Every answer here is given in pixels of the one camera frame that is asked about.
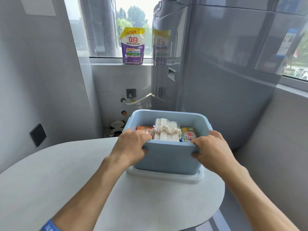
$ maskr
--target purple detergent pouch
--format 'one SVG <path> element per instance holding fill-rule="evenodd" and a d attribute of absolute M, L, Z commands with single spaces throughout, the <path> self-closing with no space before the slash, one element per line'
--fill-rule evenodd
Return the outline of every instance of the purple detergent pouch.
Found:
<path fill-rule="evenodd" d="M 123 63 L 141 65 L 144 56 L 144 28 L 126 27 L 121 34 Z"/>

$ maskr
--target light blue plastic bin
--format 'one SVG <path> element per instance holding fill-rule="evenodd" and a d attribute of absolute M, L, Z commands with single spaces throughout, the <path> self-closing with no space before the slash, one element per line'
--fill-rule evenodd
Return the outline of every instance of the light blue plastic bin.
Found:
<path fill-rule="evenodd" d="M 176 121 L 180 127 L 192 127 L 198 137 L 207 136 L 209 130 L 212 130 L 207 118 L 198 113 L 140 109 L 133 112 L 123 131 L 128 128 L 136 130 L 138 126 L 151 127 L 155 124 L 156 118 Z M 193 152 L 200 150 L 193 143 L 149 140 L 144 147 L 149 150 L 149 153 L 135 165 L 137 169 L 194 175 L 198 173 L 201 166 L 196 159 L 191 157 Z"/>

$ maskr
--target white hose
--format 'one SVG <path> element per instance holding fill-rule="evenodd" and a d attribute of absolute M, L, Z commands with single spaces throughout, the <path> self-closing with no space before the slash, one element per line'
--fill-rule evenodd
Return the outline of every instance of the white hose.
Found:
<path fill-rule="evenodd" d="M 135 102 L 133 102 L 133 103 L 127 103 L 126 101 L 124 101 L 123 103 L 124 103 L 124 104 L 127 104 L 127 105 L 136 105 L 137 102 L 140 102 L 140 101 L 142 101 L 142 100 L 148 98 L 149 96 L 153 96 L 153 94 L 150 93 L 150 94 L 146 95 L 145 97 L 141 98 L 140 100 L 137 100 L 137 101 L 135 101 Z"/>

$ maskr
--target window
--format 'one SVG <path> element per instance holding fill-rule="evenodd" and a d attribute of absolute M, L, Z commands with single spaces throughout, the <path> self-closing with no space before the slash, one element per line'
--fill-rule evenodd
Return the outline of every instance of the window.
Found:
<path fill-rule="evenodd" d="M 145 28 L 144 58 L 152 58 L 153 9 L 160 0 L 64 0 L 78 56 L 121 58 L 125 27 Z"/>
<path fill-rule="evenodd" d="M 298 47 L 289 59 L 283 75 L 308 81 L 308 31 L 302 34 Z"/>

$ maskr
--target hand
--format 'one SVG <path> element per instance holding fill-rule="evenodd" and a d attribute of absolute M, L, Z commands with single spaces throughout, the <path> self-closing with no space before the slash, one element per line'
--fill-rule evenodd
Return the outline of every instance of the hand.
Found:
<path fill-rule="evenodd" d="M 127 129 L 119 136 L 108 158 L 126 169 L 144 158 L 147 150 L 142 146 L 151 139 L 151 135 Z"/>
<path fill-rule="evenodd" d="M 228 174 L 233 168 L 240 166 L 234 158 L 228 143 L 221 133 L 217 131 L 210 131 L 210 135 L 198 137 L 191 142 L 201 149 L 201 153 L 195 152 L 192 157 L 220 177 Z"/>

